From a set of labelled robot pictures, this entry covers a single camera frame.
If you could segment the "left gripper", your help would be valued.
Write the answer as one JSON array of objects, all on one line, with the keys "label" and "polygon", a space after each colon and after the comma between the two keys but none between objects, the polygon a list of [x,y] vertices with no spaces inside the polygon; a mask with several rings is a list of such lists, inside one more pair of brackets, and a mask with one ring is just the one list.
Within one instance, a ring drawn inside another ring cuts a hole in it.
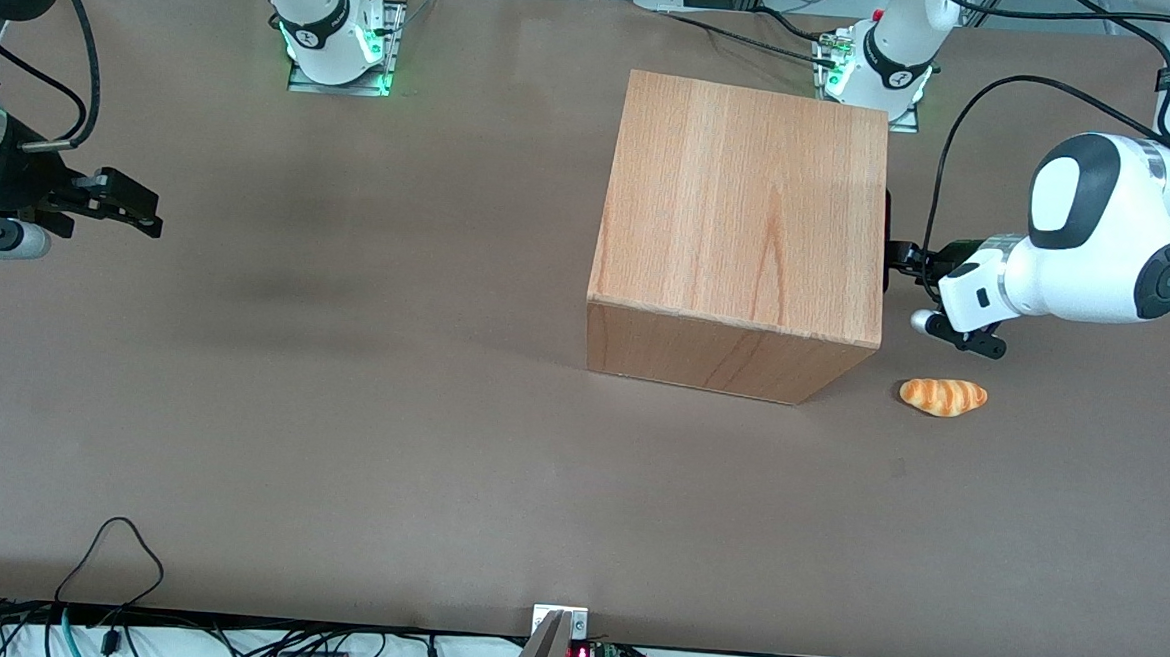
[{"label": "left gripper", "polygon": [[975,332],[1020,316],[1009,300],[1005,274],[1009,260],[1021,240],[987,238],[945,275],[947,265],[940,253],[925,250],[913,241],[886,243],[885,265],[888,272],[911,277],[922,290],[938,290],[943,312],[956,333]]}]

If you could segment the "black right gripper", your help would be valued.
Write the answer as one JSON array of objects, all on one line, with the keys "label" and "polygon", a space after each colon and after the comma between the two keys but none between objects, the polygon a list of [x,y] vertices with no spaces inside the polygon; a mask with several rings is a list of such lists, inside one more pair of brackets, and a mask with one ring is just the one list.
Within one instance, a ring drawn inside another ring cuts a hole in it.
[{"label": "black right gripper", "polygon": [[55,151],[25,153],[21,143],[37,141],[36,131],[7,117],[0,140],[0,238],[19,238],[19,231],[4,228],[5,219],[37,224],[58,238],[73,237],[73,217],[60,213],[51,201],[60,193],[77,188],[88,198],[84,205],[69,205],[69,213],[92,220],[110,220],[136,228],[147,238],[161,236],[161,217],[156,215],[160,198],[135,178],[112,168],[99,167],[81,177],[68,168]]}]

